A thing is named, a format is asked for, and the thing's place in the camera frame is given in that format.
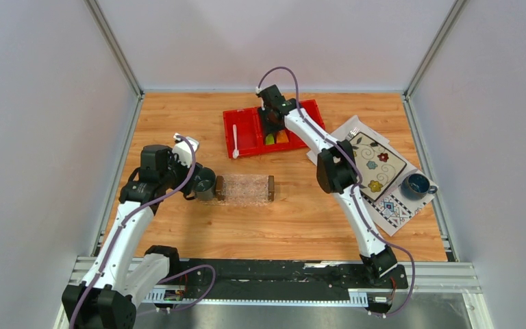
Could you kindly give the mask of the dark grey mug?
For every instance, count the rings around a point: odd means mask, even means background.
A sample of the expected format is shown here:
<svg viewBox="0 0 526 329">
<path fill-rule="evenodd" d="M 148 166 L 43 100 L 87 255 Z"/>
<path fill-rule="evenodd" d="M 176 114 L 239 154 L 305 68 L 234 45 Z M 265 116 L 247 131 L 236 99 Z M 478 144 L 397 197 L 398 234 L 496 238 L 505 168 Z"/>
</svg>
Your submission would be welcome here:
<svg viewBox="0 0 526 329">
<path fill-rule="evenodd" d="M 208 167 L 197 166 L 181 192 L 184 199 L 207 202 L 215 197 L 216 174 Z"/>
</svg>

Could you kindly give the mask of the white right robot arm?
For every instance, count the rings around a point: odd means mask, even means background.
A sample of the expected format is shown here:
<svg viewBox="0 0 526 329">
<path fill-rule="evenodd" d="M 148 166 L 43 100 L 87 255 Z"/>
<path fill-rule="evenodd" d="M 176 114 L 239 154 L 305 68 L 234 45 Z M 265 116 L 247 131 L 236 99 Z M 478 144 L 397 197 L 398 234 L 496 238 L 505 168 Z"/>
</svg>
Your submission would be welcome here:
<svg viewBox="0 0 526 329">
<path fill-rule="evenodd" d="M 317 124 L 297 99 L 286 99 L 276 85 L 257 87 L 264 120 L 286 128 L 316 152 L 316 179 L 321 189 L 340 205 L 353 229 L 363 277 L 372 287 L 390 279 L 398 261 L 378 232 L 360 193 L 361 174 L 348 140 L 338 140 Z"/>
</svg>

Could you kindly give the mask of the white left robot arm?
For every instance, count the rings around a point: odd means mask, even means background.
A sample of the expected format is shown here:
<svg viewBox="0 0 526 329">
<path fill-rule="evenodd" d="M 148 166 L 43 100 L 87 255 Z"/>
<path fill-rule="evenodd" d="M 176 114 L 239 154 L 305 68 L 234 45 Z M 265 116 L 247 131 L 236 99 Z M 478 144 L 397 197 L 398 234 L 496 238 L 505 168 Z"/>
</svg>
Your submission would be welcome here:
<svg viewBox="0 0 526 329">
<path fill-rule="evenodd" d="M 62 305 L 70 328 L 133 328 L 138 307 L 161 279 L 174 284 L 182 267 L 170 248 L 152 247 L 130 271 L 134 252 L 162 201 L 192 188 L 201 166 L 199 142 L 175 136 L 173 147 L 148 145 L 121 189 L 116 218 L 94 264 L 77 285 L 68 285 Z"/>
</svg>

